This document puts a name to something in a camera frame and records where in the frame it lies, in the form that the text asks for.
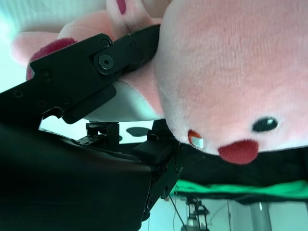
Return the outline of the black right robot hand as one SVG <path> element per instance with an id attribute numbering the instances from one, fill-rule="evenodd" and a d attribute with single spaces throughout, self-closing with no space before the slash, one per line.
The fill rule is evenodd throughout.
<path id="1" fill-rule="evenodd" d="M 0 228 L 3 231 L 137 231 L 182 172 L 183 146 L 150 130 L 130 154 L 118 124 L 89 124 L 75 141 L 41 131 L 74 124 L 116 95 L 114 83 L 155 55 L 158 25 L 117 41 L 99 34 L 30 64 L 31 80 L 0 95 Z"/>

